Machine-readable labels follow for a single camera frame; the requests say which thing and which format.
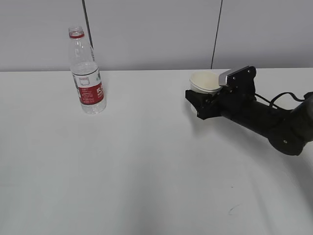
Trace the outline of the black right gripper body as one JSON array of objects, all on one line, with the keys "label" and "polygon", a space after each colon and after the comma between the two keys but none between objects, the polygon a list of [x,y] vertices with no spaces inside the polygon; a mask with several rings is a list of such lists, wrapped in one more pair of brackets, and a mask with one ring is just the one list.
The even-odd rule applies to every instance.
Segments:
[{"label": "black right gripper body", "polygon": [[222,88],[218,94],[197,93],[200,100],[198,117],[205,120],[214,117],[255,120],[255,88]]}]

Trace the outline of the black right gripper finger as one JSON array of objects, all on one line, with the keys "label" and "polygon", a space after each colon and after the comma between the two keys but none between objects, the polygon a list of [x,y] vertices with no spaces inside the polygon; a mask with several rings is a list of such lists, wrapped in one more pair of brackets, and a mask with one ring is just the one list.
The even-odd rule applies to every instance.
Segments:
[{"label": "black right gripper finger", "polygon": [[194,106],[195,109],[200,109],[207,100],[211,100],[211,94],[203,94],[193,90],[186,90],[185,98]]}]

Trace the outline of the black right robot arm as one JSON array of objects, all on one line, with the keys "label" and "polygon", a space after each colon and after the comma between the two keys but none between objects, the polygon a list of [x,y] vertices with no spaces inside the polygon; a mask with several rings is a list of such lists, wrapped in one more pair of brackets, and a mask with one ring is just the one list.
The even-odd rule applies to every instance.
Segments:
[{"label": "black right robot arm", "polygon": [[279,152],[298,156],[305,145],[313,140],[313,94],[292,109],[275,108],[256,100],[238,88],[222,88],[217,94],[201,94],[186,90],[185,98],[197,111],[198,118],[229,119],[265,138]]}]

